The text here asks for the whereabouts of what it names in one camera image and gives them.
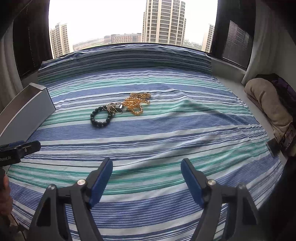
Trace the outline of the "person's left hand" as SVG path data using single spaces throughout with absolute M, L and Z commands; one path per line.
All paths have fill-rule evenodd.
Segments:
M 8 216 L 13 209 L 13 199 L 10 195 L 9 179 L 1 168 L 1 215 Z

